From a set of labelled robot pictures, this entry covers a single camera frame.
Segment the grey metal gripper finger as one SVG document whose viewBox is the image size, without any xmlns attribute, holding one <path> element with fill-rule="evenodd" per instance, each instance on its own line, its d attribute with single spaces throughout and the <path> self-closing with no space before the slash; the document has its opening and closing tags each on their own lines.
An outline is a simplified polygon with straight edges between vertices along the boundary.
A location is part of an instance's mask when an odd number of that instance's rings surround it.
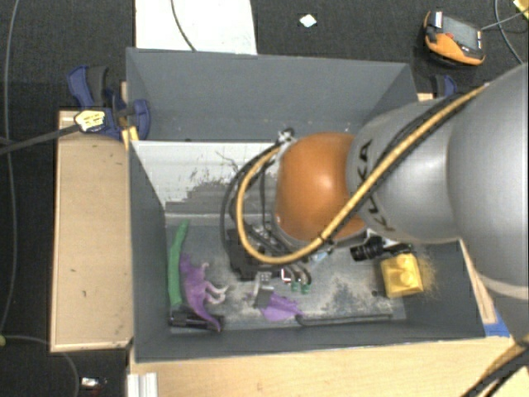
<svg viewBox="0 0 529 397">
<path fill-rule="evenodd" d="M 266 309 L 273 292 L 272 275 L 270 273 L 259 273 L 255 277 L 255 285 L 253 288 L 253 307 L 256 309 Z"/>
</svg>

